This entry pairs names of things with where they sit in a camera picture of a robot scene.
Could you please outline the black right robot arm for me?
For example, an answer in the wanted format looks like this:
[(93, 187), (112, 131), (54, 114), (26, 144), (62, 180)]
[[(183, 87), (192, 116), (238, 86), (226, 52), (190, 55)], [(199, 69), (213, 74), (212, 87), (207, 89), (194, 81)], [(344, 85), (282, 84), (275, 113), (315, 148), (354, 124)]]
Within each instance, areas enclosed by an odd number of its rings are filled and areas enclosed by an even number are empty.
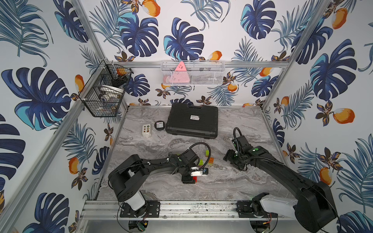
[(278, 161), (262, 146), (253, 147), (241, 130), (233, 130), (233, 150), (228, 150), (224, 161), (239, 171), (249, 166), (258, 168), (279, 182), (292, 195), (292, 199), (281, 198), (263, 192), (251, 201), (238, 203), (240, 216), (269, 216), (278, 214), (290, 217), (311, 233), (316, 233), (332, 220), (339, 218), (330, 187), (324, 182), (314, 182), (296, 173)]

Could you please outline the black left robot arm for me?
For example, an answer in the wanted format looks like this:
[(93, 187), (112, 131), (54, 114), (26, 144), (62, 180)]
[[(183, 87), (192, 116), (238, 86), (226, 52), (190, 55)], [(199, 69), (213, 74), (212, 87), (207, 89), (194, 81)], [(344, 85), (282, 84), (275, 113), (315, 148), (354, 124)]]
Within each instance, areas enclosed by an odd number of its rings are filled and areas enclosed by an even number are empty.
[[(208, 158), (199, 166), (200, 158), (192, 148), (204, 145)], [(143, 217), (150, 213), (153, 201), (146, 201), (140, 191), (146, 179), (155, 174), (180, 174), (183, 184), (195, 184), (198, 176), (207, 176), (206, 167), (211, 158), (211, 147), (205, 142), (192, 144), (181, 154), (169, 153), (161, 159), (141, 159), (131, 155), (108, 175), (108, 186), (119, 202), (121, 217)]]

